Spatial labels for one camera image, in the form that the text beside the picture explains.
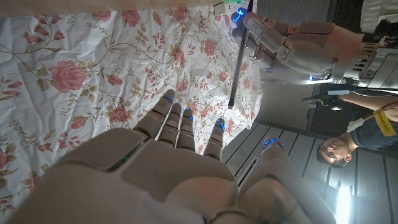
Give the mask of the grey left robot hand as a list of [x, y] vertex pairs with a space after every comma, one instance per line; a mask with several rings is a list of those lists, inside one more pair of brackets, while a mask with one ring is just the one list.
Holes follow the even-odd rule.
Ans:
[[331, 22], [297, 26], [239, 8], [231, 15], [233, 38], [244, 54], [271, 79], [297, 84], [342, 84], [363, 34]]

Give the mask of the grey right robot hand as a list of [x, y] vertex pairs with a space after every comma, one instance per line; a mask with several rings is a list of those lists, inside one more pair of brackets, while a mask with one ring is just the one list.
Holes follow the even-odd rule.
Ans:
[[278, 138], [239, 184], [222, 162], [224, 121], [203, 154], [168, 90], [134, 129], [114, 128], [56, 162], [9, 223], [334, 223]]

